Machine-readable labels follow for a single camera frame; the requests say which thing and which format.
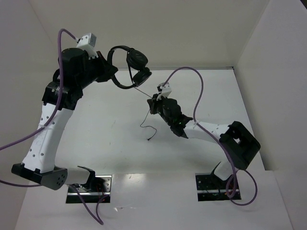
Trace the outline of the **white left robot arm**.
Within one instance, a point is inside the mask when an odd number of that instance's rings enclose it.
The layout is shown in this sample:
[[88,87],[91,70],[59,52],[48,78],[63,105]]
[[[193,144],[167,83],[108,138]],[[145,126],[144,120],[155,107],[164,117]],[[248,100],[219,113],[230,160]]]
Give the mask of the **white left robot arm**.
[[41,120],[33,142],[23,161],[12,166],[13,174],[52,190],[64,184],[79,184],[86,191],[96,187],[93,170],[82,166],[75,171],[60,168],[55,165],[55,158],[65,126],[84,88],[94,81],[111,80],[118,71],[113,66],[112,55],[113,51],[109,51],[107,57],[97,52],[91,57],[80,48],[62,51],[59,68],[45,88]]

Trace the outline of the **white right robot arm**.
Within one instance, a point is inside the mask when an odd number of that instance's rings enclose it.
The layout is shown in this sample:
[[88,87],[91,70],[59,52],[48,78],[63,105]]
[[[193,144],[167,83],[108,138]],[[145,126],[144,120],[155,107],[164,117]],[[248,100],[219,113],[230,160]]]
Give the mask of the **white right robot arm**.
[[158,114],[171,131],[181,138],[194,138],[218,144],[226,151],[227,160],[212,171],[211,185],[221,189],[236,170],[246,170],[260,150],[260,143],[245,126],[234,121],[230,125],[200,122],[181,112],[177,100],[158,94],[147,100],[150,114]]

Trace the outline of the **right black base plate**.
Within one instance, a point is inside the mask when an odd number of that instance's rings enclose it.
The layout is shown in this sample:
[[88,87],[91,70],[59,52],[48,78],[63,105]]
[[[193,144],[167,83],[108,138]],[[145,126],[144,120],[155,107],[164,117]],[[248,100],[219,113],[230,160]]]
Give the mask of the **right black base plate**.
[[226,181],[222,181],[214,174],[196,174],[196,188],[198,201],[229,200],[226,194]]

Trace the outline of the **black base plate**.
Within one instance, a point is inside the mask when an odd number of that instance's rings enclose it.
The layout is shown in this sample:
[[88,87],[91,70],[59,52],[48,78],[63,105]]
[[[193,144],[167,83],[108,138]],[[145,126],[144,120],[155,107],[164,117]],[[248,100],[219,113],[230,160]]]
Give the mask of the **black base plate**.
[[229,200],[226,194],[226,181],[222,181],[214,174],[196,174],[196,188],[198,201]]
[[[97,175],[97,183],[92,188],[86,188],[80,184],[74,184],[86,204],[97,203],[102,198],[102,203],[110,203],[112,175]],[[71,187],[68,188],[66,204],[80,204],[78,194]]]

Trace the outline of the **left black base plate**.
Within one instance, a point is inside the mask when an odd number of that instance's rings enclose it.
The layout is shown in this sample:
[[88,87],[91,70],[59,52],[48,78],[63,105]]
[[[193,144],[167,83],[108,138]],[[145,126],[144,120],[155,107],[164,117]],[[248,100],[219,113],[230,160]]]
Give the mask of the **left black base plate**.
[[[92,188],[86,188],[80,184],[74,184],[86,204],[97,203],[102,198],[102,203],[110,203],[112,175],[97,175],[97,183]],[[68,188],[66,204],[80,204],[78,194],[71,187]]]

